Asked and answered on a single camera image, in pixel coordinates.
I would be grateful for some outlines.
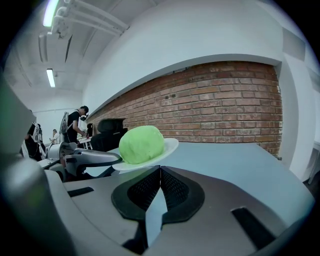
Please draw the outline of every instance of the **fluorescent light fixture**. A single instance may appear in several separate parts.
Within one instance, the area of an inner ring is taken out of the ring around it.
[[[49,3],[46,6],[45,13],[44,13],[43,26],[45,27],[52,26],[52,20],[56,12],[58,2],[59,0],[49,0]]]
[[[50,68],[50,69],[47,69],[46,70],[46,74],[48,75],[48,79],[49,79],[49,83],[50,83],[50,86],[52,88],[56,87],[56,84],[55,84],[55,80],[54,80],[54,72],[53,70]]]

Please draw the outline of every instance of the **light blue tabletop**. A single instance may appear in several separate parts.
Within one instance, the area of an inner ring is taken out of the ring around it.
[[[119,154],[119,149],[110,152]],[[315,202],[305,185],[281,161],[255,143],[180,142],[171,155],[157,164],[231,182],[270,207],[288,226],[307,216]],[[105,169],[87,172],[97,176]],[[150,211],[163,214],[166,209],[162,208],[155,205]]]

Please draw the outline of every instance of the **person's arm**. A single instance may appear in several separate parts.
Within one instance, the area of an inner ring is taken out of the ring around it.
[[[80,130],[79,127],[78,127],[78,121],[77,120],[74,120],[73,123],[72,123],[72,129],[74,129],[78,134],[81,134],[82,136],[86,136],[87,133]]]

